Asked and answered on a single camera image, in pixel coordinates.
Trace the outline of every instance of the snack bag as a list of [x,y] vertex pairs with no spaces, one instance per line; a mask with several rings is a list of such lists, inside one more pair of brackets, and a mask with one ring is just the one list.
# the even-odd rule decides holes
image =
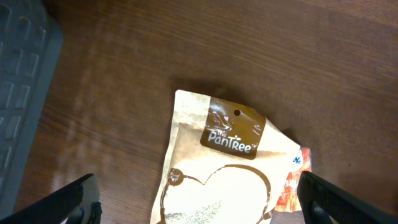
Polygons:
[[150,223],[270,223],[299,149],[252,108],[178,90]]
[[297,186],[301,173],[303,171],[311,172],[311,150],[309,148],[301,148],[294,156],[289,172],[285,181],[285,187],[280,194],[275,211],[278,212],[295,212],[301,211],[299,197],[297,196]]

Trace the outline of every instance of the wood grain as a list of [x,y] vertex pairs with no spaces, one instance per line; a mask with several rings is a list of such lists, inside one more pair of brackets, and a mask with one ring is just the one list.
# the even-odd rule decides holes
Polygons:
[[92,172],[103,223],[148,223],[183,89],[257,108],[314,173],[398,215],[396,0],[47,3],[64,45],[16,210]]

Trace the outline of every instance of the brown wooden surface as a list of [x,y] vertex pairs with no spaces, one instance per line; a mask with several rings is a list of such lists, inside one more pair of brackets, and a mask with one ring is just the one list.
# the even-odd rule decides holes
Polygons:
[[396,0],[48,2],[64,44],[16,210],[92,172],[103,223],[148,223],[184,89],[257,108],[398,215]]

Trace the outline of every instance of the gray plastic basket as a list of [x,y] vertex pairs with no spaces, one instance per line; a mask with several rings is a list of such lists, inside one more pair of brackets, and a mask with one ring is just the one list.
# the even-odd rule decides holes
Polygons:
[[61,46],[41,0],[0,0],[0,219],[14,208]]

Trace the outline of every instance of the red package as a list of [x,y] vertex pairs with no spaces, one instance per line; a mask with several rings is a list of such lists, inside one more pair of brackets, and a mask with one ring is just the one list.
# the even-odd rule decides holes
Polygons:
[[292,171],[285,181],[285,187],[280,194],[275,211],[294,212],[301,211],[297,186],[303,171],[311,171],[311,151],[309,148],[301,148],[292,162]]

